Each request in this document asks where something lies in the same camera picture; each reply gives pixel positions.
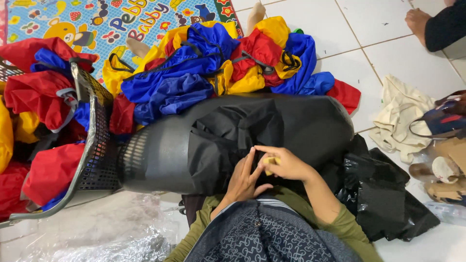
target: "person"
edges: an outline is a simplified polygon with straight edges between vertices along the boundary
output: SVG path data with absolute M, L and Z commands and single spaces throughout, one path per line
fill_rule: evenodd
M 251 174 L 256 151 L 265 154 Z M 269 157 L 280 161 L 264 164 L 263 160 Z M 302 181 L 310 204 L 283 186 L 263 184 L 256 188 L 263 171 Z M 189 233 L 165 261 L 381 262 L 382 259 L 355 217 L 314 168 L 287 149 L 257 145 L 236 165 L 226 194 L 206 197 Z
M 436 16 L 419 8 L 404 19 L 413 34 L 430 52 L 440 51 L 466 36 L 466 0 L 445 0 L 447 7 Z

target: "plastic basket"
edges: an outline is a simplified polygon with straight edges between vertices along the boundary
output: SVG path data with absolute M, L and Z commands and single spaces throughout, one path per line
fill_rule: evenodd
M 9 76 L 24 74 L 1 61 L 3 59 L 0 57 L 1 81 L 6 82 Z M 88 72 L 80 69 L 77 63 L 70 64 L 78 100 L 90 103 L 88 137 L 75 176 L 66 195 L 56 206 L 41 213 L 11 214 L 9 220 L 0 223 L 0 228 L 24 219 L 46 218 L 65 207 L 108 196 L 120 188 L 115 168 L 117 145 L 110 138 L 108 129 L 113 96 Z

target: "cream cloth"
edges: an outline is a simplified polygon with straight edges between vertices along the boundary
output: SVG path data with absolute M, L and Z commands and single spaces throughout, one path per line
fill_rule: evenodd
M 433 109 L 435 99 L 392 75 L 385 76 L 383 84 L 383 109 L 374 120 L 376 128 L 369 132 L 369 137 L 386 151 L 399 150 L 401 161 L 410 164 L 412 154 L 426 148 L 431 139 L 412 134 L 409 125 Z M 411 129 L 420 135 L 432 134 L 424 121 L 414 123 Z

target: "cartoon strawberry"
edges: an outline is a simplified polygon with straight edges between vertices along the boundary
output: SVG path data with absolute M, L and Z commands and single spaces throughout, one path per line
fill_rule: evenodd
M 123 0 L 112 0 L 110 4 L 116 8 L 119 8 L 121 4 L 123 4 Z
M 69 17 L 72 21 L 78 21 L 81 19 L 81 12 L 76 11 L 76 12 L 71 12 L 69 13 Z

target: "hand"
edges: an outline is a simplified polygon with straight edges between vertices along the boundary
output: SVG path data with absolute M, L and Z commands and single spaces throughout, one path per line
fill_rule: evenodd
M 230 203 L 256 198 L 267 189 L 273 188 L 271 184 L 264 184 L 255 188 L 256 181 L 263 171 L 263 165 L 258 165 L 253 174 L 251 174 L 254 154 L 255 148 L 252 147 L 249 154 L 241 159 L 234 168 L 232 178 L 228 184 L 228 190 L 224 197 Z
M 266 154 L 260 160 L 264 169 L 285 179 L 301 180 L 304 183 L 319 175 L 319 173 L 310 165 L 297 158 L 290 150 L 272 146 L 256 145 L 255 148 Z M 264 164 L 262 160 L 267 157 L 279 157 L 280 164 Z

